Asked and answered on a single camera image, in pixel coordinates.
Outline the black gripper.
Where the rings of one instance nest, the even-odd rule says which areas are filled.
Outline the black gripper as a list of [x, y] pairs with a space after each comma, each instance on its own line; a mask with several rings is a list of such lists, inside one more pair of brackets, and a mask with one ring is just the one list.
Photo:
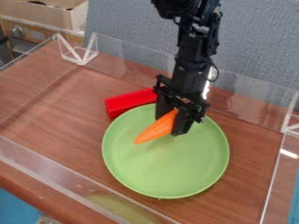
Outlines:
[[153, 92], [156, 93], [154, 119], [160, 119], [173, 108], [177, 108], [172, 124], [172, 136], [185, 134], [193, 122], [200, 123], [208, 109], [202, 97], [205, 84], [209, 82], [210, 67], [174, 66], [172, 77], [158, 74]]

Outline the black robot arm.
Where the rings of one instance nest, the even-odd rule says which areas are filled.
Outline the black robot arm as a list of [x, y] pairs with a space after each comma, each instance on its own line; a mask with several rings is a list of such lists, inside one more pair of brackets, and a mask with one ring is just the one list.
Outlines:
[[154, 117], [161, 118], [177, 110], [170, 135], [189, 131], [201, 123], [209, 107], [202, 98], [205, 84], [213, 82], [209, 71], [216, 68], [210, 56], [216, 54], [218, 27], [222, 13], [220, 0], [152, 0], [161, 18], [178, 26], [177, 47], [172, 76], [156, 76], [153, 91], [157, 94]]

